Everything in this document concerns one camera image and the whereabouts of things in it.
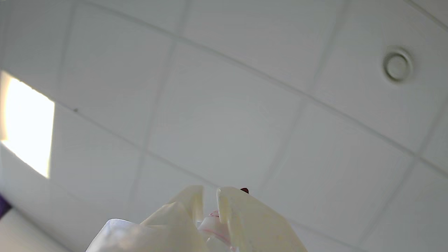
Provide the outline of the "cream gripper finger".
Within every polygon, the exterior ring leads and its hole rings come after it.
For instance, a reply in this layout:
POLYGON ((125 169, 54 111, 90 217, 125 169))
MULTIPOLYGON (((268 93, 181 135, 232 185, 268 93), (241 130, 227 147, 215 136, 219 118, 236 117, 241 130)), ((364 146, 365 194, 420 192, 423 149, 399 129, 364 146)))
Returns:
POLYGON ((306 252, 286 218, 243 190, 217 189, 219 220, 240 252, 306 252))
POLYGON ((203 186, 189 185, 139 224, 112 220, 106 252, 207 252, 197 230, 203 219, 203 186))

